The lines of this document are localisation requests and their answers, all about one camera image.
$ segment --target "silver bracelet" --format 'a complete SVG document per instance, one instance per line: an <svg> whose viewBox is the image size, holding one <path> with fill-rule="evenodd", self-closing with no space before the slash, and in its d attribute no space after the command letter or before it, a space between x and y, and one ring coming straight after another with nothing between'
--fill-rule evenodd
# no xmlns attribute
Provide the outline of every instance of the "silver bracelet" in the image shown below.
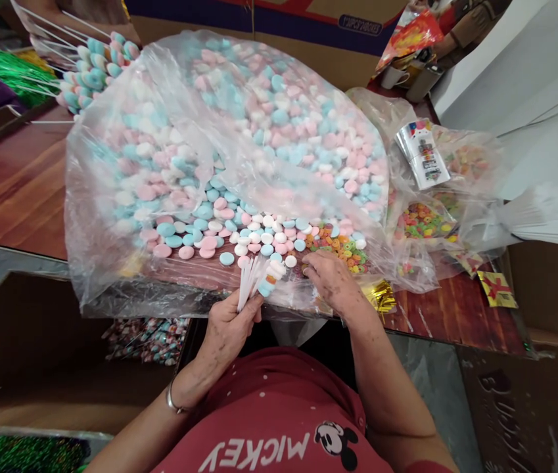
<svg viewBox="0 0 558 473"><path fill-rule="evenodd" d="M173 386L173 384L174 384L174 380L172 379L172 381L169 383L169 386L167 386L167 392L166 392L166 396L165 396L166 399L167 399L167 405L169 406L169 408L171 410L175 411L176 414L191 412L191 409L187 409L186 407L178 407L177 405L174 404L174 400L172 399L172 386Z"/></svg>

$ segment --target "table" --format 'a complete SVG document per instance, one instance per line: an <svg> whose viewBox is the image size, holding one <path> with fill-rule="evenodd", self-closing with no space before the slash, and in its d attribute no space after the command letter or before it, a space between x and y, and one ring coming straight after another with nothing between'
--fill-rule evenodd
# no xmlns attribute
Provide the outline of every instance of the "table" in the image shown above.
<svg viewBox="0 0 558 473"><path fill-rule="evenodd" d="M420 116L434 113L420 104ZM57 107L40 120L69 120ZM0 246L66 259L64 138L70 125L26 125L0 141ZM487 306L480 283L467 275L441 281L426 294L396 293L388 330L441 342L524 355L527 335L508 309Z"/></svg>

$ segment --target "brown cardboard box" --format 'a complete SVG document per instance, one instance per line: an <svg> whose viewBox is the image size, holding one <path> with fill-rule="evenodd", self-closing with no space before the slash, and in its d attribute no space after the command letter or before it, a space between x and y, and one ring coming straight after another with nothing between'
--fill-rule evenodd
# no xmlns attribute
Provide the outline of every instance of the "brown cardboard box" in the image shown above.
<svg viewBox="0 0 558 473"><path fill-rule="evenodd" d="M175 369L106 362L109 319L82 319L69 281L10 273L0 285L0 426L118 433Z"/></svg>
<svg viewBox="0 0 558 473"><path fill-rule="evenodd" d="M144 44L183 30L254 39L299 59L340 90L366 87L407 1L126 0Z"/></svg>
<svg viewBox="0 0 558 473"><path fill-rule="evenodd" d="M531 342L558 346L558 244L528 241L511 245L501 263L519 304Z"/></svg>
<svg viewBox="0 0 558 473"><path fill-rule="evenodd" d="M558 472L558 348L539 361L457 352L484 470Z"/></svg>

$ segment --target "plastic bag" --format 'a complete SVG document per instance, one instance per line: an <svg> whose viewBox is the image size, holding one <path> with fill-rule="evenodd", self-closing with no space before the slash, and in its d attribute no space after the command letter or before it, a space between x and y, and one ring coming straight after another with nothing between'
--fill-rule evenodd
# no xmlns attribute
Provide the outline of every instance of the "plastic bag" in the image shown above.
<svg viewBox="0 0 558 473"><path fill-rule="evenodd" d="M151 252L169 245L156 224L241 228L240 210L332 222L366 241L370 272L396 278L377 130L346 95L261 43L200 31L149 45L71 130L66 188L72 279L96 315L197 316L239 287L239 269L217 258L228 244L209 259ZM235 217L216 211L216 192ZM268 302L288 309L279 318L331 314L297 271Z"/></svg>
<svg viewBox="0 0 558 473"><path fill-rule="evenodd" d="M499 248L476 255L465 240L471 235L470 222L500 205L494 197L496 187L511 170L500 142L487 133L434 125L436 145L452 179L419 191L406 159L394 142L402 126L417 120L410 103L362 88L351 89L347 95L375 124L386 145L390 190L385 228L387 238L393 240L400 277L413 278L414 268L423 264L426 273L421 281L429 290L436 283L427 277L447 279L465 270L453 258L454 254L471 253L470 258L483 262L499 256L502 253Z"/></svg>

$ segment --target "cup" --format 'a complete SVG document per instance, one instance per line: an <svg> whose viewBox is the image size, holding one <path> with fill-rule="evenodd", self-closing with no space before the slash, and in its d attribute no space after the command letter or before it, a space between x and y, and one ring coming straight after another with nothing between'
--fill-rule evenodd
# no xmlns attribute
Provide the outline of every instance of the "cup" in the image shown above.
<svg viewBox="0 0 558 473"><path fill-rule="evenodd" d="M394 67L389 66L384 71L381 84L382 87L384 87L385 89L392 89L395 85L406 82L408 80L408 77L410 77L410 74L408 74L406 71L395 69Z"/></svg>

